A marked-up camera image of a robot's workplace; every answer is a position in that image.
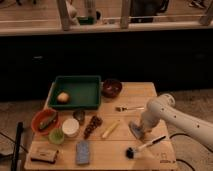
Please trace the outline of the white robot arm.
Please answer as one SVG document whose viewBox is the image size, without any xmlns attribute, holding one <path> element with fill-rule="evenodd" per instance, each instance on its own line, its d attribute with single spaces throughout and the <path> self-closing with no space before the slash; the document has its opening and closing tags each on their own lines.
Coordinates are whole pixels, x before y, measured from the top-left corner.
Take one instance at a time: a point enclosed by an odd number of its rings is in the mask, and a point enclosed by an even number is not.
<svg viewBox="0 0 213 171">
<path fill-rule="evenodd" d="M 213 123 L 204 121 L 175 109 L 171 94 L 162 94 L 147 102 L 141 114 L 139 130 L 142 134 L 151 131 L 160 120 L 173 124 L 213 151 Z"/>
</svg>

